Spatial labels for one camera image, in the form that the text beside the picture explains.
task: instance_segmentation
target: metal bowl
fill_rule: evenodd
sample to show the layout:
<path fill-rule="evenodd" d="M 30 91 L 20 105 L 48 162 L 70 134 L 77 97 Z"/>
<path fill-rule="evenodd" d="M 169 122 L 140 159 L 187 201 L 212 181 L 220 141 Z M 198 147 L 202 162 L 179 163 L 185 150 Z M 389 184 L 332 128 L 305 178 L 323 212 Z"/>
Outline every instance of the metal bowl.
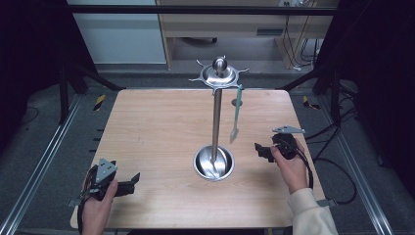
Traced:
<path fill-rule="evenodd" d="M 211 145 L 202 147 L 195 155 L 193 167 L 196 173 L 209 181 L 219 181 L 228 177 L 234 167 L 235 161 L 232 153 L 222 146 L 218 146 L 216 161 L 211 162 Z"/>

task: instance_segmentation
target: beige sleeve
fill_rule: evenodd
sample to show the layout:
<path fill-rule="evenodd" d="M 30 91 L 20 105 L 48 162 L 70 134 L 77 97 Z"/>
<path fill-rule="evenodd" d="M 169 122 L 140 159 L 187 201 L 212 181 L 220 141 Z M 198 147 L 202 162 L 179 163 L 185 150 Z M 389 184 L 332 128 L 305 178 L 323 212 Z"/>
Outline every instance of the beige sleeve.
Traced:
<path fill-rule="evenodd" d="M 298 190 L 288 202 L 294 214 L 294 235 L 338 234 L 329 209 L 318 206 L 310 188 Z"/>

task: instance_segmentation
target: metal pole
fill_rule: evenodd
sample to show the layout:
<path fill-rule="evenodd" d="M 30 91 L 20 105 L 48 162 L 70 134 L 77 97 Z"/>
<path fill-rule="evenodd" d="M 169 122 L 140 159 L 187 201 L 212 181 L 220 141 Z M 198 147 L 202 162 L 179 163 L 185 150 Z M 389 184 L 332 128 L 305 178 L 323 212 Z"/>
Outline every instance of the metal pole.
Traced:
<path fill-rule="evenodd" d="M 211 156 L 210 156 L 210 162 L 213 165 L 214 165 L 214 162 L 216 162 L 216 155 L 217 155 L 221 104 L 222 104 L 222 89 L 217 89 L 214 92 L 213 134 L 212 134 L 212 140 L 211 140 Z"/>

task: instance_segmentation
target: wooden table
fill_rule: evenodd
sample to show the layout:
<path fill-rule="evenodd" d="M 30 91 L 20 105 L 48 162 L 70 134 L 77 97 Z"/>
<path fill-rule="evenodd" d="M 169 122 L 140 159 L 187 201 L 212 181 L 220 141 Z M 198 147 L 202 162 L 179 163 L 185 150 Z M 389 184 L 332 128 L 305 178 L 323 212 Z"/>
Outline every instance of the wooden table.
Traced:
<path fill-rule="evenodd" d="M 219 145 L 235 159 L 221 181 L 201 178 L 193 168 L 197 151 L 211 145 L 213 96 L 201 90 L 120 91 L 93 165 L 116 160 L 118 181 L 141 172 L 135 193 L 115 198 L 112 228 L 267 228 L 292 224 L 289 192 L 279 168 L 259 158 L 254 143 L 272 144 L 272 128 L 300 127 L 283 90 L 244 90 L 239 133 L 230 144 L 236 89 L 223 90 Z M 302 134 L 295 134 L 309 157 Z M 315 173 L 317 200 L 324 194 Z M 70 224 L 76 227 L 76 213 Z"/>

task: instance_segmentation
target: wall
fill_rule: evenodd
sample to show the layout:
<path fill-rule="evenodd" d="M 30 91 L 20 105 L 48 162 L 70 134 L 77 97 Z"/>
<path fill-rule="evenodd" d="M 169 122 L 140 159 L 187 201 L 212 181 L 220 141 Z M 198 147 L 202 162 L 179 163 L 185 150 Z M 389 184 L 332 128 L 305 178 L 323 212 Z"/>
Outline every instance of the wall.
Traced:
<path fill-rule="evenodd" d="M 156 5 L 154 0 L 68 0 L 68 4 Z M 165 64 L 156 14 L 73 14 L 95 64 Z"/>

